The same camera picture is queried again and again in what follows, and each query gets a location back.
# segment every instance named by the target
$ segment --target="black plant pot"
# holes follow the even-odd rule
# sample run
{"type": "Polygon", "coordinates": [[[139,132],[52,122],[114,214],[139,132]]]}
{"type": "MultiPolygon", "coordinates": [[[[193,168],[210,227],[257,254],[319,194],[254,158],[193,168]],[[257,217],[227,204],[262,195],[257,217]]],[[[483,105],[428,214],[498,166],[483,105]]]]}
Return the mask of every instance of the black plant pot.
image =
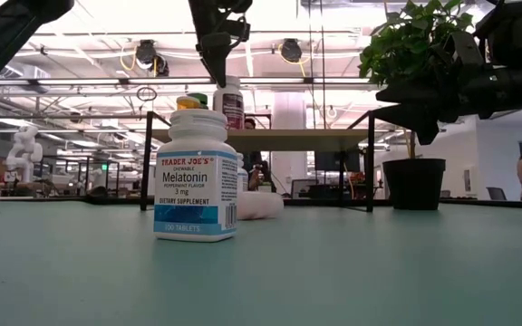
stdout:
{"type": "Polygon", "coordinates": [[[396,209],[436,210],[439,207],[446,161],[440,158],[409,158],[383,163],[396,209]]]}

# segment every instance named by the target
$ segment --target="pill bottle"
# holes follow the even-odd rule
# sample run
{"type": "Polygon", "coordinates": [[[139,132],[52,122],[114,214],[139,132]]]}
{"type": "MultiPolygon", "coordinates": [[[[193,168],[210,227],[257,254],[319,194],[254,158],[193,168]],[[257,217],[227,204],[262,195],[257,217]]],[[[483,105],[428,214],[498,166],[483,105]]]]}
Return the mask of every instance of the pill bottle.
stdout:
{"type": "Polygon", "coordinates": [[[238,77],[227,76],[227,87],[217,85],[213,94],[213,110],[225,114],[227,117],[227,129],[243,129],[245,123],[245,110],[243,106],[243,94],[239,90],[241,81],[238,77]]]}
{"type": "Polygon", "coordinates": [[[170,115],[172,141],[157,153],[154,234],[161,239],[214,242],[237,230],[237,153],[227,118],[213,110],[170,115]]]}
{"type": "Polygon", "coordinates": [[[248,191],[249,190],[249,174],[245,171],[243,166],[245,163],[243,162],[243,154],[237,153],[237,190],[238,191],[248,191]]]}
{"type": "Polygon", "coordinates": [[[200,108],[208,110],[208,96],[203,93],[189,93],[187,96],[197,99],[200,102],[200,108]]]}
{"type": "Polygon", "coordinates": [[[177,110],[200,109],[200,101],[191,96],[177,97],[177,110]]]}

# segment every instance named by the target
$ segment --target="chair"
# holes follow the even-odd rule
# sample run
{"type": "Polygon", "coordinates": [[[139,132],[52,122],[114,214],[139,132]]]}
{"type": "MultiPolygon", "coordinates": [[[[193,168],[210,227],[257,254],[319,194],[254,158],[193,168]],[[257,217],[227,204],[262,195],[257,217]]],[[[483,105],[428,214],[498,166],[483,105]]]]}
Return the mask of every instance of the chair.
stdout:
{"type": "Polygon", "coordinates": [[[505,191],[503,191],[502,188],[487,187],[487,190],[490,200],[507,200],[507,196],[505,196],[505,191]]]}
{"type": "Polygon", "coordinates": [[[297,179],[291,181],[291,198],[300,199],[300,192],[307,192],[309,186],[317,185],[316,179],[297,179]]]}
{"type": "Polygon", "coordinates": [[[441,190],[440,198],[450,198],[450,190],[441,190]]]}

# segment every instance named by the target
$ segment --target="potted plant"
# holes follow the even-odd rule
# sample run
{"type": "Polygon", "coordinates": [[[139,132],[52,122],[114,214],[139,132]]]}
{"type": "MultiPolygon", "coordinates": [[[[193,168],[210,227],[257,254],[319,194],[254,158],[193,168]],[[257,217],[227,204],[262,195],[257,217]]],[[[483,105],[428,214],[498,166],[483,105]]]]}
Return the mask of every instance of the potted plant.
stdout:
{"type": "MultiPolygon", "coordinates": [[[[360,77],[388,89],[404,83],[432,84],[434,70],[429,62],[433,52],[451,33],[472,25],[470,14],[458,14],[461,5],[462,0],[445,5],[439,0],[426,5],[409,0],[399,13],[386,13],[387,22],[373,29],[371,44],[360,54],[360,77]]],[[[383,163],[391,201],[394,208],[435,210],[446,162],[415,159],[414,145],[409,145],[410,158],[383,163]]]]}

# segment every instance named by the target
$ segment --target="table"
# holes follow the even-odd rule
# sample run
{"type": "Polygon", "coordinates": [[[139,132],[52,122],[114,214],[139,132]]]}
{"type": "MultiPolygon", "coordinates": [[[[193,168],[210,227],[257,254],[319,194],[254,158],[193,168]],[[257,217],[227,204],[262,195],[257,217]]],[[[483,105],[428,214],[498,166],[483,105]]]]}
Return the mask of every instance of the table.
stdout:
{"type": "Polygon", "coordinates": [[[522,209],[287,207],[216,244],[152,212],[0,203],[0,325],[522,325],[522,209]]]}
{"type": "MultiPolygon", "coordinates": [[[[167,129],[154,129],[152,137],[170,141],[167,129]]],[[[367,137],[365,129],[244,129],[229,130],[226,143],[237,152],[344,151],[357,148],[367,137]]]]}

